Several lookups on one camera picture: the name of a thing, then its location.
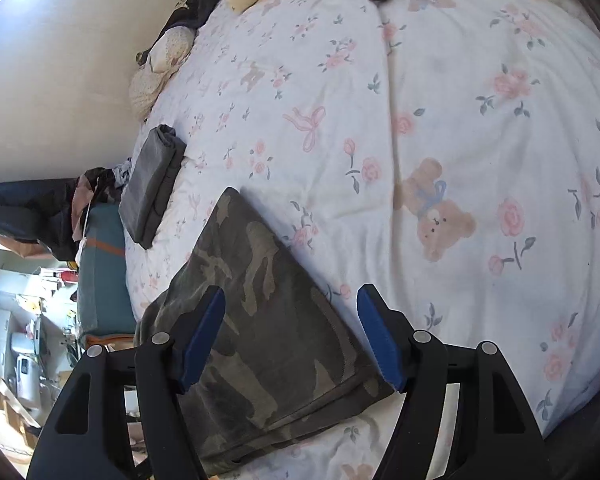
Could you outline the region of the camouflage pants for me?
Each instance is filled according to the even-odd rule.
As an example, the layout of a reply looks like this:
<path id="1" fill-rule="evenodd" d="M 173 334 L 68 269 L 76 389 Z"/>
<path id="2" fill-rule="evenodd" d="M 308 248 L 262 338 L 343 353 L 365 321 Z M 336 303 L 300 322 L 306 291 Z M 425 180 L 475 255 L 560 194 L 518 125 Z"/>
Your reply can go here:
<path id="1" fill-rule="evenodd" d="M 199 382 L 178 399 L 207 474 L 314 437 L 392 393 L 309 273 L 234 188 L 146 308 L 135 342 L 170 330 L 210 286 L 225 294 L 223 323 Z"/>

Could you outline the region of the white kitchen appliance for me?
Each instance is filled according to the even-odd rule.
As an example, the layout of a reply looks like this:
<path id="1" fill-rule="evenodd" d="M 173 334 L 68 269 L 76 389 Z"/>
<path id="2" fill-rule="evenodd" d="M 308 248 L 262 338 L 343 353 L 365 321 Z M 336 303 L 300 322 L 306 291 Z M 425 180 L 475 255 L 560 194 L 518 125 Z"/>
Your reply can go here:
<path id="1" fill-rule="evenodd" d="M 43 377 L 40 345 L 25 333 L 13 332 L 10 350 L 15 357 L 16 397 L 27 410 L 40 410 Z"/>

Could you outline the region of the teal orange bed footboard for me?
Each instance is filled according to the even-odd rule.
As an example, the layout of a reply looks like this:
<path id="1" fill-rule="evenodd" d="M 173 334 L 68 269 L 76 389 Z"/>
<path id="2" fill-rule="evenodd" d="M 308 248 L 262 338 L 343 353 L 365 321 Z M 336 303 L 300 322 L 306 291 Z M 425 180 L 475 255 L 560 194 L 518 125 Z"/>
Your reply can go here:
<path id="1" fill-rule="evenodd" d="M 86 217 L 76 322 L 81 337 L 133 338 L 136 327 L 126 287 L 124 229 L 115 204 L 98 204 Z"/>

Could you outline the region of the folded dark grey garment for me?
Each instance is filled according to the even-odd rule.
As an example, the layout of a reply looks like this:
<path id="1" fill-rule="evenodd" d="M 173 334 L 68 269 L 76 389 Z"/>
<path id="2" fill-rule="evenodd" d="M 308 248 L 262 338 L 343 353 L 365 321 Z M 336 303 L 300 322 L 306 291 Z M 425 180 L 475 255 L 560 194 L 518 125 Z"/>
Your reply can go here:
<path id="1" fill-rule="evenodd" d="M 186 143 L 167 125 L 152 128 L 140 149 L 119 206 L 132 241 L 151 248 L 181 169 Z"/>

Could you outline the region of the floral white bed sheet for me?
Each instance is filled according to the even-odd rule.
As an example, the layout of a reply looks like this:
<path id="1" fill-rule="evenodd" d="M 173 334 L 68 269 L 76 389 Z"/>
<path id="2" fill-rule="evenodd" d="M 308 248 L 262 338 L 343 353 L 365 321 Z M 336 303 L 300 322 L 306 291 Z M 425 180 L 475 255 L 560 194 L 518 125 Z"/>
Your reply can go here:
<path id="1" fill-rule="evenodd" d="M 543 434 L 600 388 L 600 32 L 548 0 L 219 6 L 146 126 L 185 139 L 139 309 L 224 188 L 353 318 L 373 283 L 445 341 L 489 338 Z"/>

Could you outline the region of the cream knitted pillow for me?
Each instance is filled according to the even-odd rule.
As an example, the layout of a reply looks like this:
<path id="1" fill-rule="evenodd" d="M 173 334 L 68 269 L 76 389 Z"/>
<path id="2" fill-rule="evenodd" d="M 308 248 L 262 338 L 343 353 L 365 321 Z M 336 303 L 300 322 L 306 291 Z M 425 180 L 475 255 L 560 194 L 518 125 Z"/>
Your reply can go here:
<path id="1" fill-rule="evenodd" d="M 149 50 L 129 88 L 132 114 L 139 122 L 148 117 L 166 83 L 188 58 L 195 37 L 195 32 L 185 26 L 172 27 Z"/>

